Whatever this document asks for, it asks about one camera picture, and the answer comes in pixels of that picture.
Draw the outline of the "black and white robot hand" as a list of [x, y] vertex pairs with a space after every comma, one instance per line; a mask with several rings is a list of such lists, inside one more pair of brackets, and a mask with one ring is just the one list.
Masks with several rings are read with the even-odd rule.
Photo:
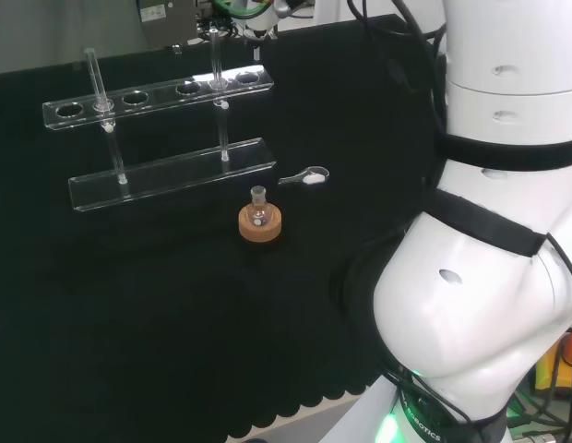
[[304, 0], [286, 0], [286, 1], [252, 1], [252, 6], [248, 6], [248, 1], [244, 1], [241, 5], [240, 1], [217, 1], [211, 4], [222, 11], [230, 18], [239, 20], [250, 20], [258, 18], [268, 11], [274, 12], [278, 18], [287, 18], [298, 9], [307, 6], [308, 2]]

